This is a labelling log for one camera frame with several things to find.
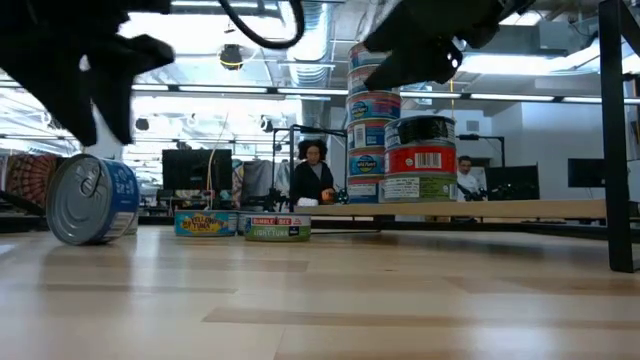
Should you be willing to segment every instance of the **black hair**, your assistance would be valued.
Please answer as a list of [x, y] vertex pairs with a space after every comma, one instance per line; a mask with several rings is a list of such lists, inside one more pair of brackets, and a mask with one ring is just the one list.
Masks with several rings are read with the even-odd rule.
[[307, 151], [310, 147], [315, 146], [320, 150], [320, 161], [324, 161], [327, 158], [327, 144], [322, 140], [303, 140], [298, 143], [298, 159], [305, 160], [307, 158]]
[[463, 161], [468, 161], [471, 162], [471, 157], [467, 156], [467, 155], [462, 155], [458, 158], [458, 164], [460, 164]]

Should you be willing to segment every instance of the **black cable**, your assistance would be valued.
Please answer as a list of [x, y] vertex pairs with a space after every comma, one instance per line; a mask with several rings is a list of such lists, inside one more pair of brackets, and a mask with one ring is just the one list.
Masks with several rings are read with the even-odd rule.
[[247, 24], [240, 19], [240, 16], [233, 10], [233, 7], [229, 4], [228, 0], [218, 0], [220, 2], [220, 6], [224, 9], [224, 11], [229, 15], [229, 18], [233, 23], [245, 34], [251, 41], [262, 46], [263, 48], [273, 49], [273, 50], [282, 50], [288, 49], [295, 44], [297, 44], [302, 36], [304, 35], [305, 29], [305, 21], [304, 21], [304, 10], [302, 9], [302, 0], [289, 0], [289, 4], [291, 4], [291, 8], [293, 9], [293, 16], [296, 20], [296, 35], [291, 40], [286, 41], [271, 41], [263, 38], [262, 36], [256, 34]]

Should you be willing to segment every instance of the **silver can lid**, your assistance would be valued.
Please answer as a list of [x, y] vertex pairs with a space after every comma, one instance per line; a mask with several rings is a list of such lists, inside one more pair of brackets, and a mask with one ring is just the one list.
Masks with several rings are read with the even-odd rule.
[[47, 196], [47, 223], [54, 235], [72, 245], [100, 242], [109, 219], [113, 189], [101, 160], [76, 155], [58, 169]]

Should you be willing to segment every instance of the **man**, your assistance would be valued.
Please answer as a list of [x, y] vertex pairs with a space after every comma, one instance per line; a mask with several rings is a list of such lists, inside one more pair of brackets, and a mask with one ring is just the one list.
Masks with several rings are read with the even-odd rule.
[[458, 201], [465, 202], [465, 195], [477, 193], [480, 184], [471, 172], [471, 158], [464, 155], [458, 158]]

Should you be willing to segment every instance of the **person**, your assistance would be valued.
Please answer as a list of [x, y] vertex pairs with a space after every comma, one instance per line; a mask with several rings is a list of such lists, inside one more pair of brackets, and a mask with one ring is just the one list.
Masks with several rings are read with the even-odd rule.
[[460, 156], [458, 158], [458, 201], [467, 201], [465, 195], [478, 193], [480, 183], [475, 176], [471, 175], [471, 158]]
[[298, 158], [303, 160], [296, 166], [291, 184], [291, 201], [300, 198], [318, 200], [319, 204], [332, 203], [333, 174], [325, 163], [327, 145], [322, 140], [304, 140], [298, 144]]

